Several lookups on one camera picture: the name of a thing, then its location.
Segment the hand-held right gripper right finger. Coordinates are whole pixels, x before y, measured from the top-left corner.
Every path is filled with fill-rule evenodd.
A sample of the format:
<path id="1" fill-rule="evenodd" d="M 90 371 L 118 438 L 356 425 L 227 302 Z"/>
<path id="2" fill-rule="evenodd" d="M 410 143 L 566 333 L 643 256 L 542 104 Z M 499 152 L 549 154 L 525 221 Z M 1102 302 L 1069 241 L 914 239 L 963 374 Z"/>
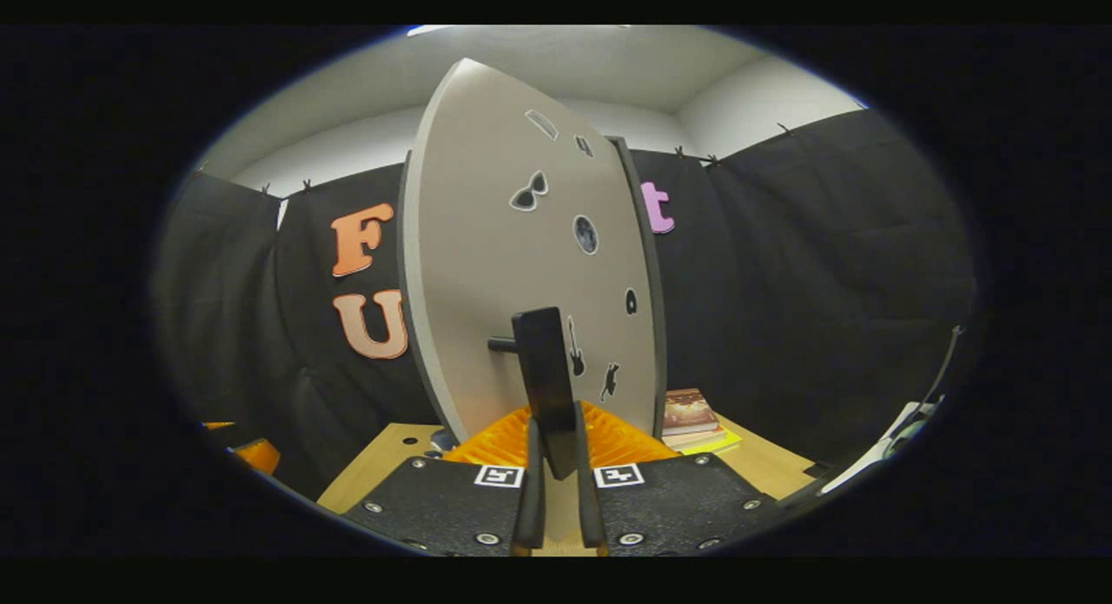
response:
<path id="1" fill-rule="evenodd" d="M 580 538 L 599 556 L 712 555 L 783 519 L 781 501 L 711 453 L 671 453 L 580 402 L 576 417 Z"/>

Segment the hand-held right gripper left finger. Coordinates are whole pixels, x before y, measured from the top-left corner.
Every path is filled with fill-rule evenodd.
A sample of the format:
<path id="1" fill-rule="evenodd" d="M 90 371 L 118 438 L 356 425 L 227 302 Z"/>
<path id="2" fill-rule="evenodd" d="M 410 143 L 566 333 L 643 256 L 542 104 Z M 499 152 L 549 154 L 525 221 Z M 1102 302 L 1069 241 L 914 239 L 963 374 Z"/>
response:
<path id="1" fill-rule="evenodd" d="M 341 515 L 428 555 L 528 556 L 543 546 L 543 469 L 539 429 L 525 407 L 440 458 L 406 458 Z"/>

